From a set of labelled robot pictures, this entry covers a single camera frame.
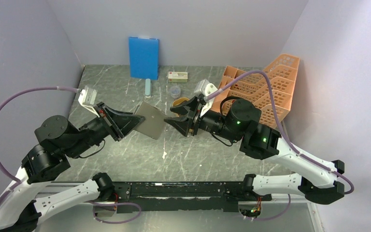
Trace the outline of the beige card holder wallet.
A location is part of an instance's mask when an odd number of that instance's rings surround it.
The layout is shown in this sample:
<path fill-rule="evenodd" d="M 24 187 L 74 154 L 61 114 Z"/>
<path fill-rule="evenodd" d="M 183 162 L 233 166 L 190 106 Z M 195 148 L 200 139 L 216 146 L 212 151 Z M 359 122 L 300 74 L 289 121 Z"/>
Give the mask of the beige card holder wallet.
<path fill-rule="evenodd" d="M 144 101 L 136 108 L 135 115 L 143 116 L 144 121 L 138 124 L 134 130 L 158 140 L 165 127 L 164 118 L 166 114 Z"/>

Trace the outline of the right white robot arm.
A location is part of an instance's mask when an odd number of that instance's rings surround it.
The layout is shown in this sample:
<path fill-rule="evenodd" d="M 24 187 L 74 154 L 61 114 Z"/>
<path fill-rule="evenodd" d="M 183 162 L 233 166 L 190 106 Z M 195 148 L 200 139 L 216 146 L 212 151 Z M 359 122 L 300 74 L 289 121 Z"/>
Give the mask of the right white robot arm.
<path fill-rule="evenodd" d="M 202 130 L 216 139 L 228 140 L 228 146 L 239 142 L 246 156 L 285 166 L 291 174 L 263 176 L 247 174 L 243 180 L 242 196 L 247 200 L 269 194 L 294 194 L 322 205 L 331 204 L 345 196 L 345 186 L 338 181 L 344 173 L 340 160 L 318 159 L 290 144 L 281 133 L 260 123 L 261 111 L 251 102 L 230 97 L 231 107 L 226 115 L 212 110 L 202 112 L 202 96 L 173 106 L 175 117 L 165 123 L 183 136 L 196 135 Z"/>

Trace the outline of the yellow oval tray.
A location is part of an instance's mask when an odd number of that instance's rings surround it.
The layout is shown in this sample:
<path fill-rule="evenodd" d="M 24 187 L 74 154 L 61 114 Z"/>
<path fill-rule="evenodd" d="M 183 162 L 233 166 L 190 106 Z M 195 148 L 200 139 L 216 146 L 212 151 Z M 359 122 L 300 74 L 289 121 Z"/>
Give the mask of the yellow oval tray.
<path fill-rule="evenodd" d="M 181 97 L 181 98 L 178 98 L 178 99 L 174 100 L 171 106 L 176 107 L 176 106 L 179 106 L 179 105 L 183 105 L 183 104 L 187 103 L 188 101 L 189 101 L 189 98 Z"/>

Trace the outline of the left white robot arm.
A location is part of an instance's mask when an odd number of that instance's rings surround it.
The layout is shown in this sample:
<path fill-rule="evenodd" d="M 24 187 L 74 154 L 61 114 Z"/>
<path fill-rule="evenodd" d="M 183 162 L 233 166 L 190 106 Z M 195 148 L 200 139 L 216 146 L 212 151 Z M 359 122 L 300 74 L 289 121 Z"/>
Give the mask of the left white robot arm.
<path fill-rule="evenodd" d="M 0 196 L 0 232 L 31 232 L 46 218 L 86 201 L 108 201 L 116 195 L 107 173 L 98 173 L 83 184 L 38 200 L 36 195 L 77 159 L 111 136 L 120 141 L 145 117 L 95 106 L 98 116 L 76 128 L 61 115 L 51 116 L 35 130 L 38 144 L 23 158 L 16 179 Z"/>

